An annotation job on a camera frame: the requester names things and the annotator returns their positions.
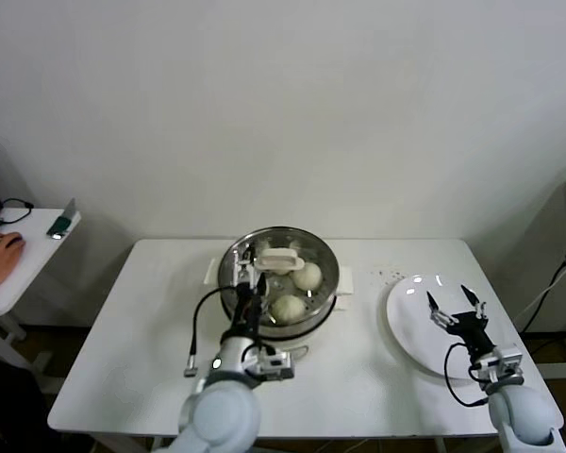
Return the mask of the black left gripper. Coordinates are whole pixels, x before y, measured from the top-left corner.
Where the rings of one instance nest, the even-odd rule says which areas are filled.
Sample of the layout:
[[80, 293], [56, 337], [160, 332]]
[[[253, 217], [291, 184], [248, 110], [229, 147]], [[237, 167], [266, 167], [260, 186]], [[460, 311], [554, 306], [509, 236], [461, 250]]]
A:
[[230, 329], [234, 336], [258, 337], [262, 302], [263, 298], [269, 294], [269, 283], [265, 274], [257, 278], [254, 263], [255, 247], [253, 245], [246, 245], [234, 251], [233, 285], [237, 286], [237, 306]]

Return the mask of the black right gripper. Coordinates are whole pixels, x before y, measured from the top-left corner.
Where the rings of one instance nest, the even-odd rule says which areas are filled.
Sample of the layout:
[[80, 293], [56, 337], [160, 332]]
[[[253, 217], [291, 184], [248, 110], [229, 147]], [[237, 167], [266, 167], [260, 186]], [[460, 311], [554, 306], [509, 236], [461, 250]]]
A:
[[492, 352], [493, 342], [486, 333], [488, 324], [485, 313], [486, 303], [481, 301], [468, 287], [461, 285], [460, 288], [474, 311], [448, 315], [440, 310], [434, 296], [427, 292], [430, 319], [437, 326], [445, 328], [448, 334], [458, 336], [466, 344], [469, 352]]

